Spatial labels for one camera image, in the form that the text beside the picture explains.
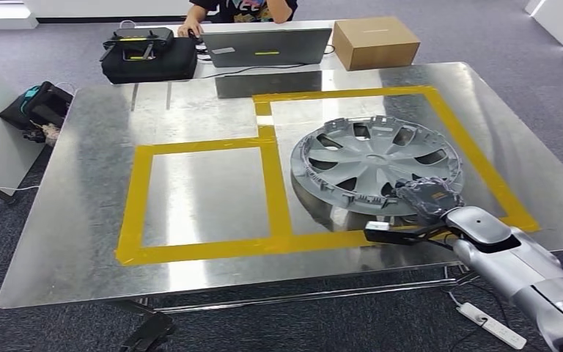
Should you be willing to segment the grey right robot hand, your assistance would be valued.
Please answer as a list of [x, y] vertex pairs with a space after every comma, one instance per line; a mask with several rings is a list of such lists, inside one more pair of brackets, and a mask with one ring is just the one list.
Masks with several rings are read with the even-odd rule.
[[394, 193], [415, 211], [421, 225], [437, 224], [447, 212], [465, 205], [460, 194], [439, 177], [399, 179]]

